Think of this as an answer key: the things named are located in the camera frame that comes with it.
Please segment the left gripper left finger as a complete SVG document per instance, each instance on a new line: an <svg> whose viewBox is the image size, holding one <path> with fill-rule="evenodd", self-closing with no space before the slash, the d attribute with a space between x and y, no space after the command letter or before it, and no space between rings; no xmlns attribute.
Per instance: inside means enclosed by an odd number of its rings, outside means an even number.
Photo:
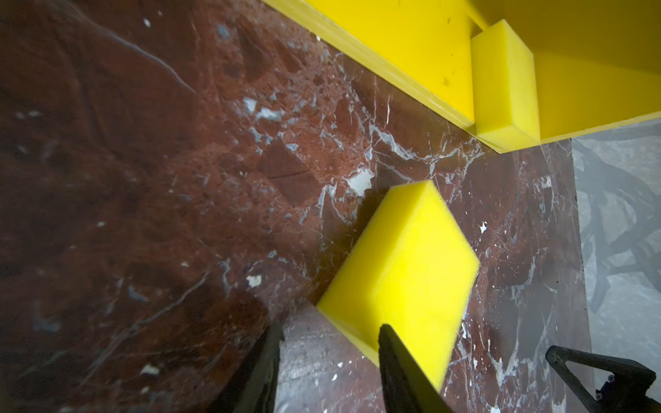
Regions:
<svg viewBox="0 0 661 413"><path fill-rule="evenodd" d="M270 325L207 412L274 412L283 340L281 325Z"/></svg>

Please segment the yellow sponge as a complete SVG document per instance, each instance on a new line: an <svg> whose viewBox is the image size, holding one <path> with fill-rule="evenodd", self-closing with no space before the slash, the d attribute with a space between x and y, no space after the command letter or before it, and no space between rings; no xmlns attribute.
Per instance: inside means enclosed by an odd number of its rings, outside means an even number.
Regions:
<svg viewBox="0 0 661 413"><path fill-rule="evenodd" d="M375 365L390 325L439 390L479 268L433 182L394 186L317 307Z"/></svg>
<svg viewBox="0 0 661 413"><path fill-rule="evenodd" d="M505 20L471 39L475 136L499 153L542 142L535 60Z"/></svg>

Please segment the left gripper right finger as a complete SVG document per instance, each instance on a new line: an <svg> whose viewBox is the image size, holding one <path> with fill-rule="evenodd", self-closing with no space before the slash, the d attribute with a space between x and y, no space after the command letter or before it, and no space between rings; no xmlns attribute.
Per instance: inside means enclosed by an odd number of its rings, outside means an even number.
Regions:
<svg viewBox="0 0 661 413"><path fill-rule="evenodd" d="M378 343L386 412L452 412L391 325L380 327Z"/></svg>

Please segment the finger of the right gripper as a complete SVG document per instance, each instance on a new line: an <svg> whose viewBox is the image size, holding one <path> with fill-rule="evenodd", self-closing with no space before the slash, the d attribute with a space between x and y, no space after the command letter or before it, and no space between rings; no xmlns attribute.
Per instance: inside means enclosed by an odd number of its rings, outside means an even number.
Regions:
<svg viewBox="0 0 661 413"><path fill-rule="evenodd" d="M659 412L648 391L657 373L630 359L552 346L551 368L589 412Z"/></svg>

